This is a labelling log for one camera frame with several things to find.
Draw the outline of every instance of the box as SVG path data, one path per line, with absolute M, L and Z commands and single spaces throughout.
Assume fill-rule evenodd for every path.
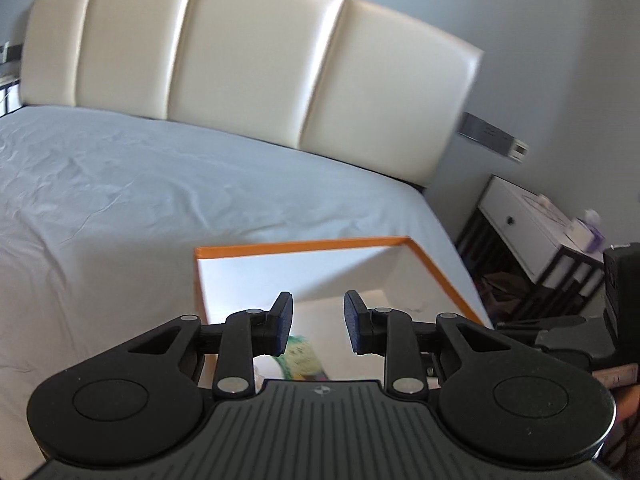
M 310 342 L 331 380 L 382 380 L 384 375 L 382 357 L 351 350 L 344 323 L 347 290 L 356 290 L 369 308 L 390 306 L 416 321 L 434 322 L 441 312 L 455 312 L 479 322 L 408 237 L 203 247 L 196 249 L 195 263 L 197 309 L 209 324 L 222 323 L 238 310 L 268 310 L 281 291 L 290 292 L 290 334 Z M 261 375 L 278 378 L 277 367 L 264 358 L 256 363 Z

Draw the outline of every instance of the black mechanical device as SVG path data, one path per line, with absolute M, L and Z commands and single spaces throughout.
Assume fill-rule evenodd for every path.
M 602 316 L 498 323 L 497 329 L 587 371 L 640 363 L 640 243 L 613 246 L 602 255 Z
M 224 324 L 182 316 L 64 370 L 31 396 L 47 463 L 33 480 L 607 479 L 593 458 L 615 405 L 589 374 L 456 314 L 414 322 L 344 297 L 353 351 L 379 381 L 267 380 L 293 302 Z M 430 390 L 422 357 L 440 380 Z M 218 354 L 211 389 L 198 388 Z

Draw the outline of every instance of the headboard panel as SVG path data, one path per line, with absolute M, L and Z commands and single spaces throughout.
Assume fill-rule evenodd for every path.
M 362 0 L 36 0 L 21 97 L 208 126 L 426 185 L 480 58 Z

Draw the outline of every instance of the bed sheet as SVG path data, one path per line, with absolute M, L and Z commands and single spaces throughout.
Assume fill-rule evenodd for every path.
M 0 119 L 0 478 L 42 462 L 46 377 L 194 311 L 193 249 L 409 235 L 488 322 L 423 197 L 308 153 L 81 108 Z

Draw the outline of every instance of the wall socket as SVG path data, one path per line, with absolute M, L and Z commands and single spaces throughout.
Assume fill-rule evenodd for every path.
M 458 132 L 465 137 L 482 144 L 484 147 L 489 148 L 499 155 L 509 156 L 517 161 L 521 161 L 528 151 L 528 146 L 526 146 L 526 144 L 518 141 L 515 137 L 502 131 L 500 128 L 497 128 L 496 126 L 493 126 L 492 124 L 483 121 L 481 118 L 469 113 L 465 113 L 462 116 Z M 518 143 L 519 146 L 525 147 L 524 153 L 517 152 L 519 154 L 518 157 L 513 156 L 515 143 Z

